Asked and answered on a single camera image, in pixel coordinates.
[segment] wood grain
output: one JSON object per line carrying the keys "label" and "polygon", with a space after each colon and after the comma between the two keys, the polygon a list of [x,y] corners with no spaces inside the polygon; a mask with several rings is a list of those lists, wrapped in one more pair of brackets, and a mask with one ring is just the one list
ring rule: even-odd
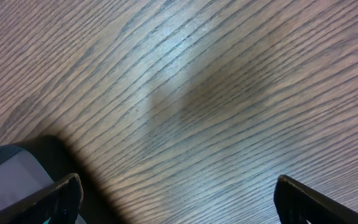
{"label": "wood grain", "polygon": [[0,0],[0,145],[41,134],[129,223],[358,212],[358,0]]}

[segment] black plastic object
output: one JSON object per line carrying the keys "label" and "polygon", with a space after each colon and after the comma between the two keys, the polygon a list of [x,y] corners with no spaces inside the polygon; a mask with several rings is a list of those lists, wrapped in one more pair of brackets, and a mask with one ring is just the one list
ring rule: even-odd
{"label": "black plastic object", "polygon": [[274,203],[282,224],[358,224],[358,213],[302,183],[281,175]]}
{"label": "black plastic object", "polygon": [[74,224],[83,192],[77,174],[39,190],[0,211],[0,224]]}
{"label": "black plastic object", "polygon": [[23,150],[31,153],[37,159],[54,182],[71,173],[79,175],[84,195],[79,214],[87,224],[125,223],[118,213],[114,213],[109,208],[88,176],[67,154],[65,145],[61,140],[55,136],[42,136],[1,146],[0,164]]}

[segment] wooden surface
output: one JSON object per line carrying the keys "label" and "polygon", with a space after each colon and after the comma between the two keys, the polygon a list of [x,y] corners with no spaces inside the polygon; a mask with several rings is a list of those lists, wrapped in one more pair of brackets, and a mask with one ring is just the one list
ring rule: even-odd
{"label": "wooden surface", "polygon": [[0,145],[55,134],[129,223],[358,212],[358,0],[0,0]]}

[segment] wooden table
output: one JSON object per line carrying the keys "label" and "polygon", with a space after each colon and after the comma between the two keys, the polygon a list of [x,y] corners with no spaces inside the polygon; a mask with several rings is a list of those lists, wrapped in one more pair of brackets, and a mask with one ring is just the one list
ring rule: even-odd
{"label": "wooden table", "polygon": [[358,212],[358,0],[0,0],[0,145],[42,134],[129,223]]}

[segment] brown wood tabletop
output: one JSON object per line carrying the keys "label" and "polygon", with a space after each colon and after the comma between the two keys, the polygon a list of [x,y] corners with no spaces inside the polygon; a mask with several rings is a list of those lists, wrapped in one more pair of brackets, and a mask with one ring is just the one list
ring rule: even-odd
{"label": "brown wood tabletop", "polygon": [[358,0],[0,0],[0,145],[42,134],[129,223],[358,212]]}

